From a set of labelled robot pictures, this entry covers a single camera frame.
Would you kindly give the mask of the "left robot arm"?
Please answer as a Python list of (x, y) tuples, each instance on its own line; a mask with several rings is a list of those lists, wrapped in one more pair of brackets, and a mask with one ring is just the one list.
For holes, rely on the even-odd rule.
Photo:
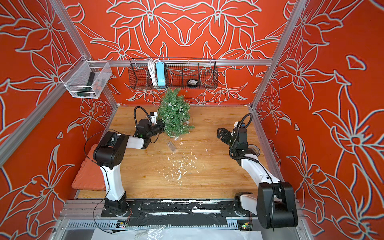
[(133, 213), (127, 202), (121, 176), (125, 152), (127, 149), (146, 150), (152, 137), (165, 131), (165, 124), (158, 119), (158, 113), (148, 113), (140, 106), (134, 108), (134, 121), (134, 135), (108, 131), (94, 150), (93, 159), (103, 173), (107, 191), (102, 217), (124, 217)]

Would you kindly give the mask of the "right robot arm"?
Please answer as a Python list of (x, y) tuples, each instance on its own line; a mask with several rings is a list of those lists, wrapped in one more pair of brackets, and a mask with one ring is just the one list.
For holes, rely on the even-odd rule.
[(258, 217), (264, 229), (293, 228), (299, 224), (293, 187), (275, 177), (260, 162), (259, 148), (248, 143), (248, 127), (253, 120), (246, 114), (235, 122), (232, 131), (217, 130), (217, 138), (229, 146), (229, 157), (235, 160), (255, 182), (257, 194), (242, 193), (237, 196), (240, 208)]

